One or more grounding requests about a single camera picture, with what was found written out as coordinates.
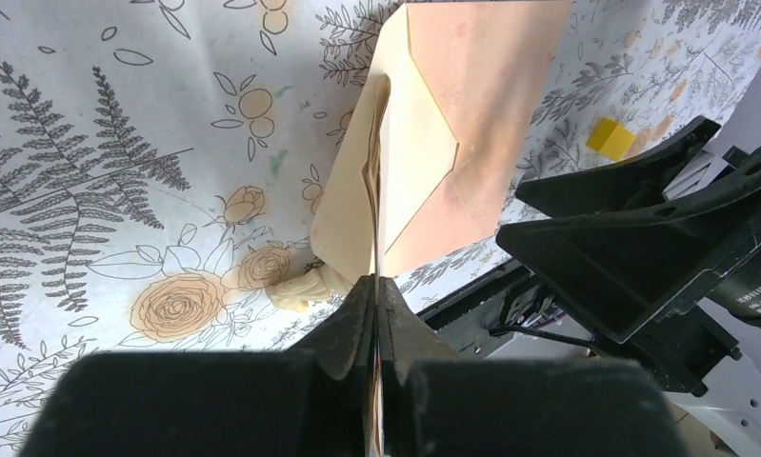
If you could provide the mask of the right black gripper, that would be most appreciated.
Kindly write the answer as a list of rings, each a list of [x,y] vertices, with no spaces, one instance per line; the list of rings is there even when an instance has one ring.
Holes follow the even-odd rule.
[[[628,160],[520,184],[543,218],[505,225],[497,245],[616,342],[703,298],[761,329],[761,148],[703,189],[664,195],[720,129],[697,116]]]

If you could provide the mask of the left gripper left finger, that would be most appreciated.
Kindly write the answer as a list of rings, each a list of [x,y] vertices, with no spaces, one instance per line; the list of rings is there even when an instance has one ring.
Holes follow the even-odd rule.
[[[378,279],[284,351],[98,352],[58,382],[25,456],[374,456],[365,345]]]

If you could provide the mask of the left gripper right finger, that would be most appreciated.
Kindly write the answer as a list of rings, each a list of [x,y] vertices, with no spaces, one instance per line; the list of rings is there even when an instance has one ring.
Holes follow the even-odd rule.
[[[393,456],[684,456],[650,376],[618,360],[471,360],[377,281]]]

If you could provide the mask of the tan paper envelope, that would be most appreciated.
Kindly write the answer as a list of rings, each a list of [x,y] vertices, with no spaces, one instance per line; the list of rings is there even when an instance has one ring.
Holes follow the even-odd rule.
[[[490,237],[570,12],[568,1],[399,7],[380,30],[312,221],[313,253],[350,281],[373,273],[362,170],[384,75],[380,275]]]

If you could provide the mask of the beige lined letter paper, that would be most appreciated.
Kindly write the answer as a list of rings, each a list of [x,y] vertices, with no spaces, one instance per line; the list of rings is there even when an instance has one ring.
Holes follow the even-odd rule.
[[[365,431],[367,456],[384,456],[382,357],[378,330],[378,300],[380,295],[380,201],[381,201],[381,130],[384,115],[391,96],[391,80],[384,75],[377,82],[374,107],[371,115],[367,161],[363,167],[363,179],[370,204],[371,254],[373,261],[373,289],[370,301],[370,353],[368,363],[368,397],[365,408]]]

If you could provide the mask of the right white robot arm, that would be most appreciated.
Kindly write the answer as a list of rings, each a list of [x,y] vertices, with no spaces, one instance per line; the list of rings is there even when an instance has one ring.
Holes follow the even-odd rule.
[[[668,399],[740,456],[761,456],[761,372],[701,308],[710,300],[761,329],[761,146],[671,190],[719,131],[696,117],[631,159],[522,184],[538,221],[497,245],[591,334],[597,354],[632,359]]]

